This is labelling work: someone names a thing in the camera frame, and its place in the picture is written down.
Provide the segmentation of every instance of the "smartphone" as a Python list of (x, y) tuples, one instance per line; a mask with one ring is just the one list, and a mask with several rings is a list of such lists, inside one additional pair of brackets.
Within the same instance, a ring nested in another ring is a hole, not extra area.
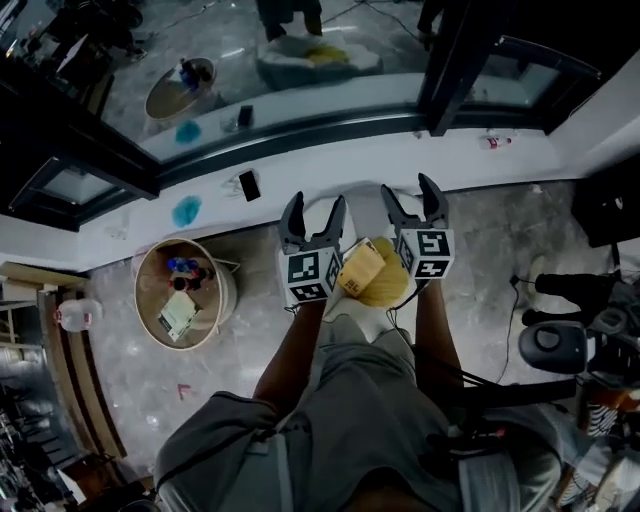
[(240, 107), (240, 113), (238, 114), (238, 127), (248, 128), (253, 120), (253, 107), (251, 105), (245, 105)]
[(253, 170), (243, 172), (239, 178), (247, 202), (258, 199), (260, 197), (260, 191), (258, 190), (258, 183), (256, 182), (256, 177), (253, 175)]

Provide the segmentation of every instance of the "gray floor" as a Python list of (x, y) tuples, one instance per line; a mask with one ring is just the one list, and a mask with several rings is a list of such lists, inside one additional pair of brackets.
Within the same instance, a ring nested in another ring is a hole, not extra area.
[[(155, 82), (181, 57), (206, 57), (215, 63), (218, 75), (214, 87), (222, 99), (216, 108), (271, 92), (255, 65), (257, 48), (266, 43), (255, 0), (219, 0), (202, 12), (203, 4), (209, 3), (148, 0), (140, 7), (144, 22), (136, 32), (157, 35), (146, 44), (146, 58), (122, 64), (115, 71), (103, 121), (135, 142), (157, 133), (160, 127), (146, 119), (145, 99)], [(322, 19), (329, 20), (354, 5), (353, 0), (322, 0)], [(389, 2), (374, 7), (398, 17), (408, 30), (418, 34), (420, 2)], [(285, 27), (291, 35), (305, 33), (300, 14)], [(366, 5), (324, 24), (325, 30), (336, 27), (340, 30), (334, 30), (332, 36), (342, 34), (346, 42), (364, 45), (379, 54), (386, 74), (422, 73), (426, 69), (428, 54), (422, 45), (396, 21)]]
[[(533, 258), (547, 256), (545, 271), (602, 272), (608, 252), (590, 249), (570, 214), (569, 183), (509, 186), (449, 194), (456, 261), (444, 281), (449, 322), (463, 368), (489, 380), (506, 358), (515, 293), (509, 278), (526, 276)], [(97, 269), (90, 294), (105, 308), (91, 332), (96, 366), (111, 413), (140, 475), (149, 472), (162, 442), (214, 392), (250, 395), (277, 349), (291, 317), (275, 272), (275, 227), (208, 239), (216, 257), (236, 259), (239, 302), (213, 341), (179, 353), (154, 342), (140, 324), (130, 261)], [(564, 312), (563, 299), (540, 297), (539, 307)], [(502, 381), (531, 383), (556, 376), (528, 367), (517, 353), (518, 325)], [(180, 399), (178, 385), (190, 389)]]

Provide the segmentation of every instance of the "yellow cloth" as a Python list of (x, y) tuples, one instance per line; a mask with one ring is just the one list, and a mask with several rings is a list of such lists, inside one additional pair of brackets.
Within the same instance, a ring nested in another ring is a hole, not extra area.
[(372, 240), (373, 246), (384, 258), (385, 267), (369, 283), (358, 300), (367, 306), (389, 307), (395, 304), (407, 291), (409, 273), (402, 266), (400, 256), (393, 249), (393, 244), (385, 237)]
[(340, 48), (328, 44), (315, 46), (307, 51), (305, 58), (314, 64), (328, 64), (330, 62), (349, 63), (349, 56)]

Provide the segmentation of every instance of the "black window frame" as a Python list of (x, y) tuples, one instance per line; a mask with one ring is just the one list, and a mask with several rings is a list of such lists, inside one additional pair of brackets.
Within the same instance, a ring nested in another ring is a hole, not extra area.
[[(268, 128), (158, 161), (26, 66), (0, 60), (0, 134), (10, 131), (51, 155), (0, 213), (70, 231), (133, 200), (157, 198), (180, 182), (310, 146), (377, 135), (456, 128), (532, 128), (550, 133), (602, 85), (593, 66), (505, 34), (518, 0), (446, 2), (415, 105), (331, 113)], [(465, 104), (490, 55), (561, 72), (532, 108)], [(52, 197), (46, 184), (74, 166), (114, 185), (85, 204)]]

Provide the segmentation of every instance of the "glass window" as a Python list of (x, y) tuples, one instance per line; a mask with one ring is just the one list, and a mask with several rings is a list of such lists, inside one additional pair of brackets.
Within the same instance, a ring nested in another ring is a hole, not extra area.
[(42, 192), (73, 204), (83, 205), (113, 188), (116, 187), (92, 174), (70, 168), (58, 173), (44, 186)]
[(160, 160), (241, 130), (414, 105), (428, 63), (421, 2), (11, 2), (2, 51)]
[(465, 104), (531, 108), (559, 74), (539, 64), (490, 55)]

